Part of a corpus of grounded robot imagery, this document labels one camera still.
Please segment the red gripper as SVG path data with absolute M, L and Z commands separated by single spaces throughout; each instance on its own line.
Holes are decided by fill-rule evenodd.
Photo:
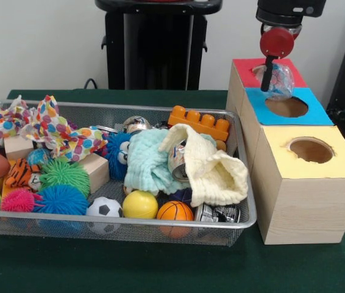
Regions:
M 287 28 L 280 26 L 262 26 L 260 50 L 265 60 L 265 70 L 261 82 L 261 91 L 267 92 L 272 79 L 273 61 L 288 56 L 293 48 L 296 36 Z

